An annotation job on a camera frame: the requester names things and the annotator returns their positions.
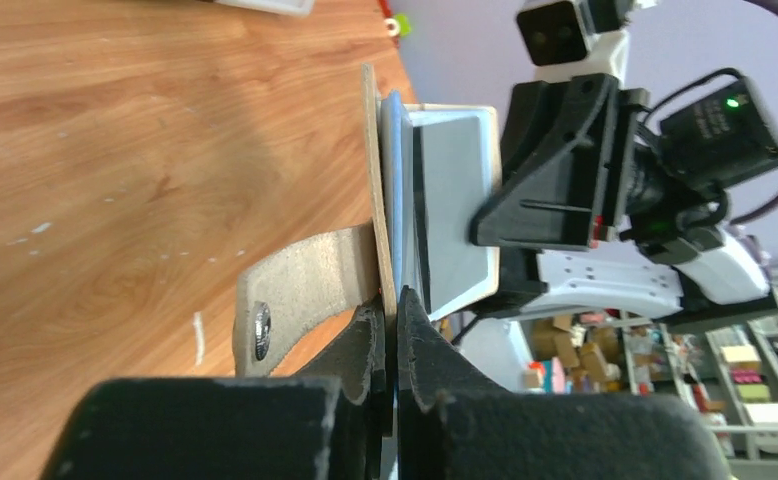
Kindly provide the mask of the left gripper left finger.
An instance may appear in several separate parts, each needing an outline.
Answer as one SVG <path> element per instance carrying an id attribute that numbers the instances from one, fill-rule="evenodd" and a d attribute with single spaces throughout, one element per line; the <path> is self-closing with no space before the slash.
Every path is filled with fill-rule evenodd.
<path id="1" fill-rule="evenodd" d="M 73 409 L 45 479 L 376 479 L 392 414 L 382 306 L 288 377 L 117 378 Z"/>

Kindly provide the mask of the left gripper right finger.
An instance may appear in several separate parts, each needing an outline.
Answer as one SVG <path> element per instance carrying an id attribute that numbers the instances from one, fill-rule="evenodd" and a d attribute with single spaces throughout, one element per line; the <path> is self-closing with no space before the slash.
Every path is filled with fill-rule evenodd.
<path id="1" fill-rule="evenodd" d="M 403 479 L 727 479 L 714 435 L 663 395 L 511 392 L 430 324 L 404 288 L 397 315 Z"/>

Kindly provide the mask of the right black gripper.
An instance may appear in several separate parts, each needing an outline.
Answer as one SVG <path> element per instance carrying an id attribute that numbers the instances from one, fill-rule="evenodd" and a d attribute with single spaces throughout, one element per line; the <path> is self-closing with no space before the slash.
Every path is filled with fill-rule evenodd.
<path id="1" fill-rule="evenodd" d="M 478 246 L 585 251 L 617 237 L 644 88 L 603 73 L 515 85 L 500 140 L 502 185 L 471 220 Z"/>

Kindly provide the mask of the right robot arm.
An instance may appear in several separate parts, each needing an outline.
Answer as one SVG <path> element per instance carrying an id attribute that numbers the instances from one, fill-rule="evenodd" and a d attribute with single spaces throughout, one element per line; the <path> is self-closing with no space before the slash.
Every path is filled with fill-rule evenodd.
<path id="1" fill-rule="evenodd" d="M 559 296 L 546 251 L 632 243 L 671 269 L 681 291 L 655 319 L 680 332 L 778 313 L 765 254 L 732 226 L 730 188 L 778 167 L 778 135 L 750 79 L 729 83 L 647 127 L 642 89 L 604 73 L 516 84 L 500 140 L 503 180 L 469 237 L 502 254 L 499 286 L 474 313 L 507 318 Z"/>

